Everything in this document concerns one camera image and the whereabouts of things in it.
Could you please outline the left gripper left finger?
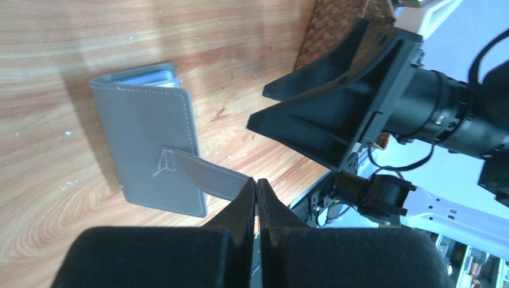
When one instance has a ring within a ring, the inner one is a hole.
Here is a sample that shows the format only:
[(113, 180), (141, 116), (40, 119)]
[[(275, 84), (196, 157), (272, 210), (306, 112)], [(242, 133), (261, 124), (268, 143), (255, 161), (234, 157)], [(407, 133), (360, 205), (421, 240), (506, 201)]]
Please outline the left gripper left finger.
[(248, 287), (256, 183), (201, 227), (93, 227), (69, 248), (53, 287)]

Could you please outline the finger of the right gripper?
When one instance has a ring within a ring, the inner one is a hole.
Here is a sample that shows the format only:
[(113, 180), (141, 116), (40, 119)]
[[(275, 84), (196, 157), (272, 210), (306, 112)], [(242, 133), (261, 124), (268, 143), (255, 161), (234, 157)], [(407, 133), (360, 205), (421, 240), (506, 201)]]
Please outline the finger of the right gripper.
[(367, 19), (359, 18), (345, 38), (319, 59), (264, 86), (264, 97), (286, 101), (330, 82), (350, 69), (369, 27)]

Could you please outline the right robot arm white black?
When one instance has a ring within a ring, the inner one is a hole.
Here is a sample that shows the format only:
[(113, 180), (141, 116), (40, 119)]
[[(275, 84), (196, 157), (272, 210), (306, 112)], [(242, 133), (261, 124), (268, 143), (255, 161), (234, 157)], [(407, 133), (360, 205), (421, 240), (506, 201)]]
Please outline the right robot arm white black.
[(399, 143), (419, 140), (432, 151), (446, 149), (482, 162), (478, 186), (508, 204), (508, 63), (483, 78), (483, 58), (508, 41), (488, 30), (507, 22), (508, 2), (480, 18), (474, 2), (446, 21), (426, 43), (422, 32), (403, 26), (412, 13), (400, 13), (395, 27), (375, 28), (360, 20), (324, 58), (264, 87), (277, 104), (256, 112), (247, 127), (336, 172), (331, 195), (358, 212), (400, 226), (438, 234), (466, 245), (464, 264), (453, 269), (457, 287), (479, 287), (474, 257), (482, 251), (508, 260), (508, 220), (479, 211), (422, 188), (402, 173), (427, 163), (381, 166), (367, 179), (346, 170), (355, 143), (372, 154), (378, 132)]

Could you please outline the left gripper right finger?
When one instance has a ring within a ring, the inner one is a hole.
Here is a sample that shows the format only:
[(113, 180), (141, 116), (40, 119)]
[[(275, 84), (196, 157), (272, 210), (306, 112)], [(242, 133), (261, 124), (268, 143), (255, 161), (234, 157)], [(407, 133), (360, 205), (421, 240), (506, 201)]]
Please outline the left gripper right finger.
[(264, 287), (451, 287), (431, 239), (402, 228), (317, 229), (256, 186)]

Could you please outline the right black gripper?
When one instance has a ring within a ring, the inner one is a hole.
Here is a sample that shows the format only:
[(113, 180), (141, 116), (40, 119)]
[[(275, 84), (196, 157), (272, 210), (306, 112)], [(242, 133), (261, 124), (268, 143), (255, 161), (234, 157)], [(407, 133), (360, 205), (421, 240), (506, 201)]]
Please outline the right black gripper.
[(381, 133), (400, 143), (422, 140), (451, 152), (492, 159), (508, 154), (508, 64), (478, 78), (485, 54), (462, 82), (422, 68), (422, 38), (398, 28), (356, 28), (354, 56), (344, 74), (252, 114), (250, 131), (329, 168), (342, 169), (354, 144)]

